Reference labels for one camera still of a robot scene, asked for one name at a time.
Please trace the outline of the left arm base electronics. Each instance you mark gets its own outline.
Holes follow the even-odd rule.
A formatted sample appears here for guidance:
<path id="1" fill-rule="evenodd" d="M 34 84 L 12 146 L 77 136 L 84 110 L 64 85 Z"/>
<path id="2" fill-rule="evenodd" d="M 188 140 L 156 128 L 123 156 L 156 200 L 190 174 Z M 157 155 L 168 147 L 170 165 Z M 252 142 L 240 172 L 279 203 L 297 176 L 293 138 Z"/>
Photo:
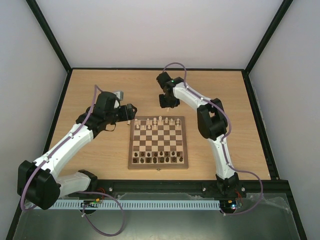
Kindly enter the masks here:
<path id="1" fill-rule="evenodd" d="M 98 205 L 103 203 L 104 199 L 104 195 L 97 194 L 94 199 L 85 200 L 81 204 L 81 207 L 85 207 L 85 209 L 82 209 L 81 212 L 84 212 L 87 215 L 93 214 L 97 210 Z"/>

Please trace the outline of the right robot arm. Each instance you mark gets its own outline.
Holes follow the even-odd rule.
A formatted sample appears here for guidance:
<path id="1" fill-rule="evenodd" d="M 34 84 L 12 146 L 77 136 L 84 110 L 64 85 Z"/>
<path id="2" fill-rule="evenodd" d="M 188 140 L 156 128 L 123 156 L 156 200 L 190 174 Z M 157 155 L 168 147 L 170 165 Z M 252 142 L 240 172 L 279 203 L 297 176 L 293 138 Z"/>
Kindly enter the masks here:
<path id="1" fill-rule="evenodd" d="M 162 108 L 175 108 L 180 102 L 186 103 L 196 111 L 197 128 L 200 135 L 207 139 L 216 164 L 217 190 L 222 196 L 229 196 L 239 183 L 231 161 L 227 144 L 228 118 L 224 113 L 222 102 L 210 99 L 190 87 L 181 77 L 171 78 L 164 71 L 156 81 L 163 93 L 159 95 Z"/>

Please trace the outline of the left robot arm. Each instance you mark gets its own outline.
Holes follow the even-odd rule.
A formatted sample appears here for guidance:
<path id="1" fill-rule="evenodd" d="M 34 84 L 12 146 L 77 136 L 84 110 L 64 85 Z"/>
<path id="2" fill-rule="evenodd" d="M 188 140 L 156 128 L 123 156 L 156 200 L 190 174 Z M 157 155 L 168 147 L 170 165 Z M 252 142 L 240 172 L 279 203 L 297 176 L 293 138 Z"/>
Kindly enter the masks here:
<path id="1" fill-rule="evenodd" d="M 47 210 L 57 199 L 76 192 L 94 189 L 97 177 L 85 170 L 60 177 L 72 157 L 108 125 L 135 118 L 137 108 L 131 103 L 122 105 L 122 91 L 102 91 L 93 95 L 91 106 L 81 114 L 69 132 L 50 150 L 34 161 L 23 161 L 18 167 L 17 193 L 20 208 L 28 211 L 25 202 Z"/>

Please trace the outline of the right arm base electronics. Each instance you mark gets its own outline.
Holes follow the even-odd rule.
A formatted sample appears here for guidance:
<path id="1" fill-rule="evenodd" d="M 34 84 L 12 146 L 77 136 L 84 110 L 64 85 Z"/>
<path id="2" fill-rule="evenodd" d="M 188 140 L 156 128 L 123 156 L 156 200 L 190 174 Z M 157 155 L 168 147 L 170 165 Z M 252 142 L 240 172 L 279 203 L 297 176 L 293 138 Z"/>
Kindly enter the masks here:
<path id="1" fill-rule="evenodd" d="M 247 194 L 243 191 L 234 190 L 227 198 L 219 200 L 220 212 L 222 214 L 234 214 L 238 209 L 244 207 L 244 199 Z"/>

